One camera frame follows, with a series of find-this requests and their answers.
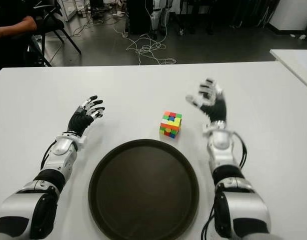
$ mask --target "person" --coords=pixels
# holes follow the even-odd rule
[[[0,0],[0,69],[24,67],[26,34],[37,29],[26,0]]]

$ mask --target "robotic arm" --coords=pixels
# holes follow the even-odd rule
[[[71,117],[66,132],[56,137],[33,181],[8,197],[0,207],[0,240],[44,239],[54,228],[57,202],[69,180],[85,129],[103,116],[102,100],[92,96]]]
[[[268,208],[242,174],[245,159],[239,165],[234,157],[233,134],[236,133],[226,129],[227,110],[223,91],[213,80],[207,79],[200,85],[199,93],[201,98],[187,95],[186,100],[209,115],[211,122],[207,132],[207,151],[215,185],[213,209],[217,233],[234,240],[281,240],[270,234]]]

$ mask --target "black cable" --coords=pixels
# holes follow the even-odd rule
[[[241,138],[241,136],[239,136],[238,133],[236,132],[233,132],[234,135],[237,136],[237,138],[239,138],[239,140],[241,141],[241,144],[242,144],[242,157],[241,157],[241,161],[239,163],[239,167],[242,169],[246,163],[246,159],[247,159],[247,147],[245,145],[245,142],[244,140]]]
[[[205,223],[205,225],[202,228],[200,240],[207,240],[207,231],[208,231],[209,224],[212,221],[212,219],[215,217],[215,215],[213,215],[214,209],[215,209],[215,207],[214,207],[214,205],[212,205],[208,221]]]
[[[47,160],[47,158],[49,156],[49,154],[47,155],[47,153],[52,148],[52,146],[56,144],[56,142],[57,141],[55,140],[52,144],[50,144],[50,146],[48,147],[47,151],[45,151],[45,153],[43,155],[43,158],[42,158],[42,161],[41,161],[40,170],[44,168],[45,162],[46,162],[46,160]]]

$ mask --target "person's arm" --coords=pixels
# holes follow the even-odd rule
[[[21,22],[12,26],[0,27],[0,38],[22,34],[26,32],[33,32],[37,29],[35,20],[31,16],[24,17]]]

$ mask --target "rubik's cube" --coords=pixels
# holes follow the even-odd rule
[[[182,125],[182,115],[165,111],[160,124],[160,133],[175,138]]]

